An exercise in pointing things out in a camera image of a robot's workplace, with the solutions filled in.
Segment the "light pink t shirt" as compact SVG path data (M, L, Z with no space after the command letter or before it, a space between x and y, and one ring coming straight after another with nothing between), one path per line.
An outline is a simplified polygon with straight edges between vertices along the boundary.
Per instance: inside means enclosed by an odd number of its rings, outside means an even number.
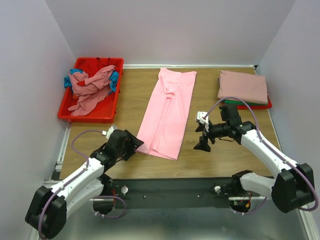
M177 72L161 68L140 125L137 151L177 160L186 130L196 71Z

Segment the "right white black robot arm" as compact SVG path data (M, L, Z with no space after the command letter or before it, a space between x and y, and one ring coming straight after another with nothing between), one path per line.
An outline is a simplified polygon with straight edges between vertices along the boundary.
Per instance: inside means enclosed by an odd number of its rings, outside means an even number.
M295 209L310 212L318 208L320 201L315 190L314 173L307 163L299 164L277 149L263 136L257 124L243 122L235 105L222 105L219 112L222 122L217 124L211 123L207 112L197 112L196 131L202 135L194 149L210 152L209 144L228 137L252 152L272 174L269 178L251 170L238 172L231 177L229 193L241 196L245 192L254 192L271 199L283 213Z

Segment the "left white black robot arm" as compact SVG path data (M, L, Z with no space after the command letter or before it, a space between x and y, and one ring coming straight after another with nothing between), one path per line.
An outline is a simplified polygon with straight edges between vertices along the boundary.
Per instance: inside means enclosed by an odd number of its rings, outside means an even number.
M121 198L110 194L112 180L105 175L120 160L127 161L144 142L128 130L111 126L98 133L106 142L89 156L85 162L64 180L51 187L39 187L31 200L25 222L37 230L41 240L51 240L65 226L67 219L90 199Z

